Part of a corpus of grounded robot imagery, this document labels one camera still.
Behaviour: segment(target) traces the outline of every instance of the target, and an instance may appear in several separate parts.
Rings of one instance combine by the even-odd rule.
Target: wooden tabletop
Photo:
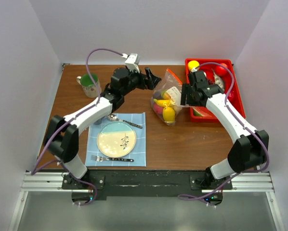
[[[118,65],[91,65],[90,70],[101,82],[101,87],[110,82],[113,71]],[[182,65],[150,65],[152,73],[163,77],[167,68],[172,70],[184,83],[185,70]],[[84,65],[66,65],[57,90],[50,118],[54,115],[65,116],[89,104],[92,99],[85,96],[76,82],[77,76],[86,73]],[[99,169],[179,169],[204,170],[227,157],[232,142],[220,124],[200,124],[190,121],[190,111],[184,108],[176,117],[176,125],[168,126],[152,110],[151,90],[136,89],[125,96],[125,103],[117,113],[146,112],[146,163],[147,167],[98,167]],[[79,156],[85,162],[88,130],[79,137]],[[40,165],[53,160],[46,153]],[[51,164],[48,168],[60,168]]]

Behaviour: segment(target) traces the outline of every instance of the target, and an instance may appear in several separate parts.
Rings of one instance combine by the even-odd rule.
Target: plate with leaf design
[[[105,125],[97,136],[99,150],[108,157],[119,158],[132,151],[136,133],[125,122],[114,121]]]

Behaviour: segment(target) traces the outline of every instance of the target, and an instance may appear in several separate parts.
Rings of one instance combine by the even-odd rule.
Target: gray floor
[[[263,193],[224,193],[216,209],[168,197],[109,197],[78,209],[69,192],[30,192],[19,231],[275,231]]]

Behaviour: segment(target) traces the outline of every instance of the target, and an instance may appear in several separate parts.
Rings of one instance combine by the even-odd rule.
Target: mug
[[[78,76],[77,82],[82,86],[84,93],[86,94],[87,97],[96,98],[98,96],[97,88],[99,88],[99,90],[101,92],[100,82],[99,82],[97,75],[95,75],[93,73],[91,73],[91,75],[92,75],[93,79],[95,80],[97,86],[94,85],[89,74],[85,74],[83,76]]]

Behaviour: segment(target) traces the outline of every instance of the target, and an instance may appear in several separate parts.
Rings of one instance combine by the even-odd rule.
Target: blue placemat
[[[103,118],[101,124],[95,125],[91,124],[89,127],[88,141],[87,141],[87,151],[85,165],[87,167],[146,167],[146,122],[145,113],[142,114],[121,114],[115,113],[118,118],[130,121],[132,123],[143,126],[142,129],[132,127],[136,133],[136,143],[133,150],[126,156],[122,158],[134,159],[134,162],[120,162],[120,161],[92,161],[91,155],[103,156],[97,146],[97,136],[101,129],[108,123],[111,123],[107,118]]]

